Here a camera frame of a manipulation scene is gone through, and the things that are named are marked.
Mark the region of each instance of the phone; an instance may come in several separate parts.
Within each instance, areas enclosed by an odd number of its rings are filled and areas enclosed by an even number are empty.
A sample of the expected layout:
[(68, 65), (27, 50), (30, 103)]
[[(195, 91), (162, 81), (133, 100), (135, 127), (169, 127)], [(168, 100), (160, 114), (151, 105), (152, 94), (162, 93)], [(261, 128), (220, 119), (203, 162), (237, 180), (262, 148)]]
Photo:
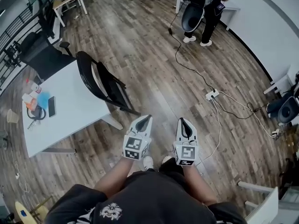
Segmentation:
[(51, 97), (48, 99), (48, 106), (49, 106), (49, 117), (52, 117), (56, 115), (56, 109), (55, 109), (55, 97)]

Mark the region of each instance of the power strip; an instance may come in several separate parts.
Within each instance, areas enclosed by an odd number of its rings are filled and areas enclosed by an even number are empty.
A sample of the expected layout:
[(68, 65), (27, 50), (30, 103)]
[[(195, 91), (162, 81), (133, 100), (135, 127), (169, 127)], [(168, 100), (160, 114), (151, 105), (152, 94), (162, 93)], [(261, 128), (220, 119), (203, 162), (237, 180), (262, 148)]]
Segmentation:
[(211, 100), (211, 99), (215, 98), (218, 95), (219, 95), (219, 91), (215, 89), (215, 92), (211, 91), (208, 94), (206, 94), (206, 99)]

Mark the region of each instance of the printed graphic on t-shirt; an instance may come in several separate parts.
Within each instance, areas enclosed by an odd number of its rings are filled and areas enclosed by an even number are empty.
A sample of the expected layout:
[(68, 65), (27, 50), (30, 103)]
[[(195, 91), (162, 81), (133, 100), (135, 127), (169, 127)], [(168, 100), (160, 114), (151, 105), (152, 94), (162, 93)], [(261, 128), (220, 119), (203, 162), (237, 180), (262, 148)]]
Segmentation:
[(111, 218), (113, 221), (121, 217), (121, 212), (122, 209), (116, 203), (111, 203), (100, 211), (100, 216)]

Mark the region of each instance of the blue object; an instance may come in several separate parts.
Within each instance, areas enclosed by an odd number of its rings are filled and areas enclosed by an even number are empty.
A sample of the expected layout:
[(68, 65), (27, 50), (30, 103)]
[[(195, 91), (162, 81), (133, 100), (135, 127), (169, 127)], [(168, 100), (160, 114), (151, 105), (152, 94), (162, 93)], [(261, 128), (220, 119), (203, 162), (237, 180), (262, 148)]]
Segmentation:
[(24, 210), (21, 211), (21, 215), (22, 215), (23, 217), (26, 217), (26, 216), (27, 216)]
[(50, 98), (49, 92), (42, 92), (37, 96), (37, 104), (43, 109), (48, 108), (48, 99)]

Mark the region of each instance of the white sneaker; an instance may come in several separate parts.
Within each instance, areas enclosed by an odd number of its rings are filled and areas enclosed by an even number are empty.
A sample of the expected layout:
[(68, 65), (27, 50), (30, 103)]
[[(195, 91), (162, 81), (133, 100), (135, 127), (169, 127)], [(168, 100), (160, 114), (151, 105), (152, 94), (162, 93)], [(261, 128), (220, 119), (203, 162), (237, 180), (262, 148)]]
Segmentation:
[(201, 45), (202, 47), (208, 47), (208, 46), (211, 46), (211, 45), (212, 45), (212, 41), (209, 40), (208, 43), (202, 43), (202, 42), (201, 42), (200, 45)]
[(143, 159), (143, 166), (145, 171), (149, 168), (154, 168), (154, 161), (151, 156), (145, 156)]
[(193, 42), (193, 41), (196, 41), (195, 36), (192, 36), (191, 38), (185, 36), (185, 38), (183, 39), (183, 42), (185, 42), (185, 43)]
[(162, 164), (163, 163), (165, 163), (165, 162), (167, 162), (169, 159), (171, 159), (172, 157), (170, 156), (170, 155), (167, 155), (164, 159), (163, 159), (163, 161), (162, 161)]

